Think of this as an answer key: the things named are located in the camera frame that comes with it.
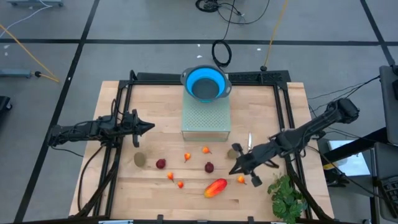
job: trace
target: leafy herb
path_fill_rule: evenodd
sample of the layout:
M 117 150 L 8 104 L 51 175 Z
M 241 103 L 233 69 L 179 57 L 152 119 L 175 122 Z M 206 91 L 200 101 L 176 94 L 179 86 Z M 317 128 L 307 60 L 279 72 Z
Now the leafy herb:
M 295 224 L 296 218 L 307 209 L 308 205 L 303 195 L 290 186 L 290 178 L 283 175 L 268 186 L 268 194 L 272 195 L 272 211 L 287 224 Z

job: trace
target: kiwi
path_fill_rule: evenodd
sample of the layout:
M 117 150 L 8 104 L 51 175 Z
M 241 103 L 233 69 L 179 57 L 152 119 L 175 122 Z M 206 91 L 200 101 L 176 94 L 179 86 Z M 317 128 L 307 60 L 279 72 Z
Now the kiwi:
M 138 167 L 143 167 L 145 165 L 146 162 L 146 158 L 145 158 L 145 154 L 142 152 L 137 152 L 134 155 L 134 163 L 136 164 L 136 166 Z
M 238 158 L 237 153 L 233 149 L 228 150 L 227 155 L 228 155 L 228 159 L 236 159 L 236 158 Z

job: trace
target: orange chili pepper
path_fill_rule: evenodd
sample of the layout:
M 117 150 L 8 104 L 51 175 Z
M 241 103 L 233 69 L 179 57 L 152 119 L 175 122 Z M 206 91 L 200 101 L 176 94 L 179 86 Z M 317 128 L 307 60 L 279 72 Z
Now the orange chili pepper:
M 226 179 L 218 179 L 205 189 L 205 197 L 211 198 L 222 192 L 227 185 Z
M 170 180 L 172 180 L 172 182 L 174 182 L 174 177 L 172 172 L 167 173 L 167 178 L 169 178 Z
M 184 158 L 185 158 L 185 162 L 187 162 L 187 160 L 189 160 L 191 158 L 191 154 L 190 153 L 185 153 L 184 154 Z
M 239 176 L 236 180 L 237 180 L 239 183 L 241 183 L 241 184 L 247 184 L 247 183 L 244 181 L 244 177 L 243 177 L 243 176 Z
M 209 147 L 207 147 L 207 146 L 203 147 L 203 149 L 202 149 L 201 151 L 202 151 L 204 154 L 208 154 L 208 153 L 212 154 L 212 153 L 210 152 Z
M 182 188 L 182 187 L 184 186 L 184 183 L 183 183 L 182 181 L 179 181 L 179 182 L 177 183 L 177 185 L 178 185 L 179 188 Z

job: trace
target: blue bowl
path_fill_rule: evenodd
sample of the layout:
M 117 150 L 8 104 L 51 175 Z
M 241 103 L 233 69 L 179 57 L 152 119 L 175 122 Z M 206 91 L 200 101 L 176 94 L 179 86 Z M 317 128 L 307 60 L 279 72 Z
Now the blue bowl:
M 226 97 L 231 92 L 231 82 L 226 75 L 210 65 L 188 68 L 180 79 L 186 91 L 203 103 Z

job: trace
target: wooden table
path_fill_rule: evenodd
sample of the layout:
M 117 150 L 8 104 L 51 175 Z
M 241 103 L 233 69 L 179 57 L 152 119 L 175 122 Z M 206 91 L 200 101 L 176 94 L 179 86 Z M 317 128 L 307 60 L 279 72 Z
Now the wooden table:
M 94 118 L 110 113 L 112 100 L 116 97 L 118 82 L 103 82 Z M 250 176 L 247 185 L 237 183 L 237 175 L 228 175 L 234 165 L 226 153 L 231 144 L 240 142 L 246 149 L 248 132 L 252 132 L 253 146 L 267 142 L 267 137 L 279 132 L 275 98 L 272 87 L 234 86 L 230 94 L 231 134 L 227 142 L 184 142 L 181 135 L 183 86 L 134 85 L 130 109 L 137 109 L 140 119 L 155 123 L 156 127 L 145 133 L 139 141 L 140 148 L 132 145 L 132 137 L 123 142 L 118 181 L 114 194 L 111 218 L 151 219 L 163 214 L 165 220 L 234 220 L 245 221 L 253 216 L 255 221 L 277 221 L 272 213 L 271 197 L 267 194 L 274 174 L 284 174 L 283 159 L 275 157 L 279 169 L 259 166 L 256 174 L 263 184 L 253 187 Z M 311 119 L 303 83 L 289 83 L 289 95 L 294 122 L 300 126 Z M 281 102 L 284 105 L 282 92 Z M 207 145 L 212 154 L 203 154 L 202 146 Z M 82 168 L 88 158 L 99 148 L 98 142 L 89 142 L 86 147 Z M 89 164 L 82 187 L 82 204 L 86 203 L 98 186 L 103 149 Z M 143 152 L 147 163 L 143 168 L 134 164 L 133 156 Z M 184 153 L 192 158 L 184 163 Z M 158 159 L 166 159 L 163 170 L 156 168 Z M 303 159 L 307 188 L 329 216 L 333 217 L 328 189 L 319 154 L 307 150 Z M 206 162 L 215 166 L 213 173 L 204 171 Z M 167 178 L 173 172 L 175 181 L 182 180 L 184 188 Z M 214 198 L 205 198 L 204 189 L 215 179 L 228 181 L 226 189 Z M 77 213 L 77 188 L 70 214 Z M 107 190 L 103 194 L 101 212 L 104 213 Z

